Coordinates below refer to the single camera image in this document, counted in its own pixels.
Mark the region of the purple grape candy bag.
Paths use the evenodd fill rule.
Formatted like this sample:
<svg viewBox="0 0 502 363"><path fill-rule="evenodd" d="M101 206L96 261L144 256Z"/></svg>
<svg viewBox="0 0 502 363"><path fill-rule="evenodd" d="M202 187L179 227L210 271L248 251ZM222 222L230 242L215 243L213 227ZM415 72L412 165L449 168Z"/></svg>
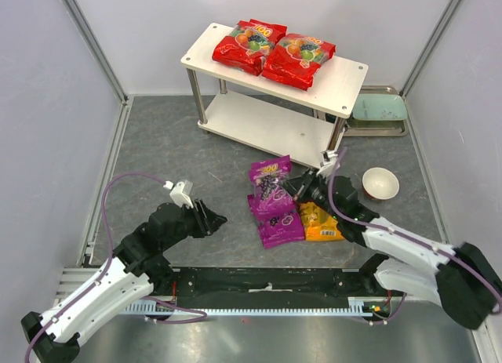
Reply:
<svg viewBox="0 0 502 363"><path fill-rule="evenodd" d="M257 230L266 249L305 240L304 226L296 210L260 222Z"/></svg>
<svg viewBox="0 0 502 363"><path fill-rule="evenodd" d="M292 196L282 186L291 170L292 162L288 155L251 165L248 174L253 192L249 207L259 221L281 216L295 208Z"/></svg>

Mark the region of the orange mango candy bag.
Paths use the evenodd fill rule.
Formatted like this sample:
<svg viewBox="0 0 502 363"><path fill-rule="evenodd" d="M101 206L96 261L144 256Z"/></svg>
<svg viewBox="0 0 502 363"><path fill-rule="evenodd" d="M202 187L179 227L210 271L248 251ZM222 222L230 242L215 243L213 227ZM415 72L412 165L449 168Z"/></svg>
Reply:
<svg viewBox="0 0 502 363"><path fill-rule="evenodd" d="M306 241L343 241L338 222L313 202L299 205Z"/></svg>

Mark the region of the red fruit candy bag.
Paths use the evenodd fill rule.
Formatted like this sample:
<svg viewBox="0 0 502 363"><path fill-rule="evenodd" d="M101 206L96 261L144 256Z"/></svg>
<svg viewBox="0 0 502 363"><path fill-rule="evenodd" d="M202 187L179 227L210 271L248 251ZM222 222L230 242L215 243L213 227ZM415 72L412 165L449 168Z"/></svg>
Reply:
<svg viewBox="0 0 502 363"><path fill-rule="evenodd" d="M216 45L212 60L259 76L271 51L286 33L287 26L281 24L240 20Z"/></svg>
<svg viewBox="0 0 502 363"><path fill-rule="evenodd" d="M319 38L289 33L267 57L261 75L273 82L307 91L315 74L336 52L336 45Z"/></svg>

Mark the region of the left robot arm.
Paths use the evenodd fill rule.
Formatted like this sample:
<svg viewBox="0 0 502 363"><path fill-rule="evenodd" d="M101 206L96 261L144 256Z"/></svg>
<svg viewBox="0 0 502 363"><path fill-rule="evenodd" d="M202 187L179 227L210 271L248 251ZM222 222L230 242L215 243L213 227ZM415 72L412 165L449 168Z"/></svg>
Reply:
<svg viewBox="0 0 502 363"><path fill-rule="evenodd" d="M21 320L32 354L41 362L72 362L104 324L130 304L171 287L173 269L164 252L185 238L205 238L227 222L196 200L193 207L161 204L111 257L61 304Z"/></svg>

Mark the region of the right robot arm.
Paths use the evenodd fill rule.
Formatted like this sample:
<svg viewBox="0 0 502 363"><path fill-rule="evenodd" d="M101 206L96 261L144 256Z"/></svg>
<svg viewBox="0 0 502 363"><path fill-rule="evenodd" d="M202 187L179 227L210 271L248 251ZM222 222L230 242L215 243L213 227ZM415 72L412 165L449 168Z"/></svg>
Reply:
<svg viewBox="0 0 502 363"><path fill-rule="evenodd" d="M501 280L482 251L411 233L364 206L346 176L309 169L282 186L299 203L312 202L337 221L349 242L372 249L376 283L439 305L457 324L476 330L501 312Z"/></svg>

